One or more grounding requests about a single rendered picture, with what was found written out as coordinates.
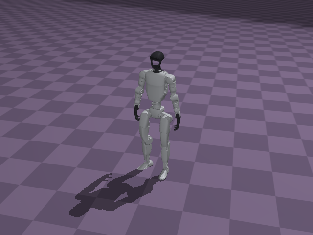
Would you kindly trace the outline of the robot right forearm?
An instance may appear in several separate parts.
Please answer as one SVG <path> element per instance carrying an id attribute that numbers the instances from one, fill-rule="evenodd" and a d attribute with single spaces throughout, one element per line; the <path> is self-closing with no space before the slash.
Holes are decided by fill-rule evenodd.
<path id="1" fill-rule="evenodd" d="M 135 105 L 138 105 L 138 107 L 140 106 L 141 97 L 142 97 L 142 94 L 135 93 L 134 107 L 135 107 Z"/>

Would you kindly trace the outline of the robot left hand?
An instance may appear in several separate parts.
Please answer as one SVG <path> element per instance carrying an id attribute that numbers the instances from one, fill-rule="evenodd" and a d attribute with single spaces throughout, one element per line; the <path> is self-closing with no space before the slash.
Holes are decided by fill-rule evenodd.
<path id="1" fill-rule="evenodd" d="M 176 127 L 174 127 L 174 128 L 175 128 L 174 130 L 178 130 L 179 124 L 180 124 L 180 118 L 181 118 L 181 116 L 179 116 L 179 114 L 177 113 L 177 114 L 176 114 L 177 125 L 175 125 Z"/>

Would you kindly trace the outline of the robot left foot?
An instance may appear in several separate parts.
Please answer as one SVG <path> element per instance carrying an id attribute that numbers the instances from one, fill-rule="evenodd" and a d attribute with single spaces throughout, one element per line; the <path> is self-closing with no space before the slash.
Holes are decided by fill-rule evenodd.
<path id="1" fill-rule="evenodd" d="M 167 170 L 166 170 L 166 168 L 164 170 L 162 170 L 162 172 L 159 175 L 159 179 L 160 180 L 164 180 L 167 177 L 168 172 L 169 172 L 169 168 L 168 167 L 167 167 Z"/>

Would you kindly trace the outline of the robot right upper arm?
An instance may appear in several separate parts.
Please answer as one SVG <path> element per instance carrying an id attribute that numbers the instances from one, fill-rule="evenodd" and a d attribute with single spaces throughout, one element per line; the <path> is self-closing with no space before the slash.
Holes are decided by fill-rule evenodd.
<path id="1" fill-rule="evenodd" d="M 144 93 L 144 85 L 145 85 L 145 74 L 147 70 L 143 70 L 139 73 L 139 81 L 138 84 L 139 86 L 136 88 L 135 92 L 138 94 L 143 94 Z"/>

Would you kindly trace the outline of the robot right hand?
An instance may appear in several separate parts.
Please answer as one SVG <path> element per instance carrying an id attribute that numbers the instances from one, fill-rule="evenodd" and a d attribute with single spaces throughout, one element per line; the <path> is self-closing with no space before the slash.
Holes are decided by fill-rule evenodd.
<path id="1" fill-rule="evenodd" d="M 137 121 L 139 121 L 139 119 L 140 119 L 140 118 L 138 118 L 138 117 L 140 117 L 140 116 L 137 115 L 137 110 L 138 110 L 138 109 L 139 109 L 138 105 L 135 105 L 135 107 L 134 107 L 134 115 L 135 115 L 135 119 L 136 119 Z"/>

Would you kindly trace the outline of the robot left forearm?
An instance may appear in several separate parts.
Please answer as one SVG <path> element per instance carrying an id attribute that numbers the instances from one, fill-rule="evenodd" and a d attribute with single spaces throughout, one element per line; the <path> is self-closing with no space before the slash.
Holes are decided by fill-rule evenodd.
<path id="1" fill-rule="evenodd" d="M 176 95 L 177 95 L 177 94 L 176 94 Z M 180 107 L 179 107 L 179 98 L 178 98 L 178 95 L 177 95 L 177 101 L 172 101 L 172 104 L 173 104 L 175 116 L 176 116 L 177 113 L 178 113 L 179 116 L 180 116 Z"/>

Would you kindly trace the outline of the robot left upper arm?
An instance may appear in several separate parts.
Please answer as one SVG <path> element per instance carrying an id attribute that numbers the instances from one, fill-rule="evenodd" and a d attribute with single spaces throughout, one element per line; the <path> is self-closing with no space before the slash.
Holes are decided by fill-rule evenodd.
<path id="1" fill-rule="evenodd" d="M 165 80 L 169 84 L 169 89 L 171 92 L 170 100 L 171 101 L 177 101 L 177 95 L 176 95 L 176 78 L 172 74 L 166 74 Z"/>

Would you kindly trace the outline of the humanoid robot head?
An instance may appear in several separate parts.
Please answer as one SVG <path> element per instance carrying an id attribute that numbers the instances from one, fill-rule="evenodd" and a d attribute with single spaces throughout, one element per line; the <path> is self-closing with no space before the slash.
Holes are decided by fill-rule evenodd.
<path id="1" fill-rule="evenodd" d="M 154 68 L 154 70 L 152 70 L 152 72 L 154 72 L 154 73 L 162 72 L 163 70 L 161 69 L 160 64 L 161 64 L 161 61 L 164 59 L 164 54 L 160 51 L 156 51 L 156 52 L 151 54 L 150 59 L 151 59 L 151 65 Z M 159 61 L 159 65 L 153 65 L 152 60 Z M 162 71 L 158 71 L 158 70 L 162 70 Z"/>

